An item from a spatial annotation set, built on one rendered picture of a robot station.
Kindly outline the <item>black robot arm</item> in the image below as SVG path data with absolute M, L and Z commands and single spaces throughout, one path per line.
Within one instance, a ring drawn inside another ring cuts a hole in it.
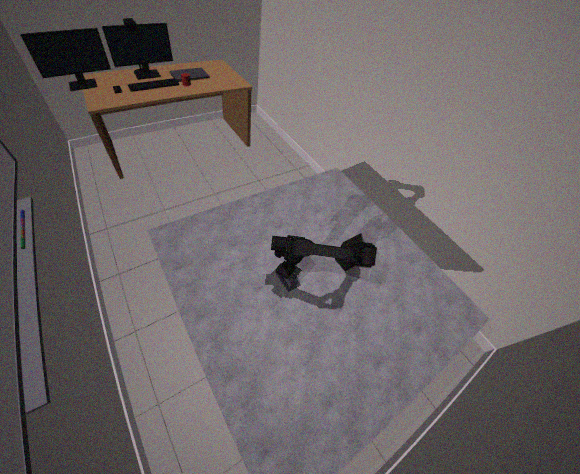
M 377 247 L 372 243 L 358 241 L 350 247 L 345 246 L 344 248 L 315 244 L 305 237 L 287 235 L 287 237 L 272 236 L 271 250 L 275 250 L 276 257 L 284 257 L 285 260 L 288 257 L 300 259 L 310 255 L 319 255 L 344 259 L 344 261 L 352 262 L 356 266 L 371 268 L 371 266 L 375 266 Z M 356 256 L 360 256 L 359 262 L 355 261 Z

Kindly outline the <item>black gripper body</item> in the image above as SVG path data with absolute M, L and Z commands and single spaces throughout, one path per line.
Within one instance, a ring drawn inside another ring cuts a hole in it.
M 278 273 L 279 275 L 281 275 L 282 277 L 284 277 L 285 279 L 288 279 L 292 272 L 293 272 L 293 268 L 295 267 L 294 264 L 298 264 L 298 262 L 301 260 L 300 259 L 296 259 L 296 258 L 291 258 L 288 257 L 288 260 L 285 262 L 286 264 L 280 263 L 280 265 L 276 268 L 276 273 Z

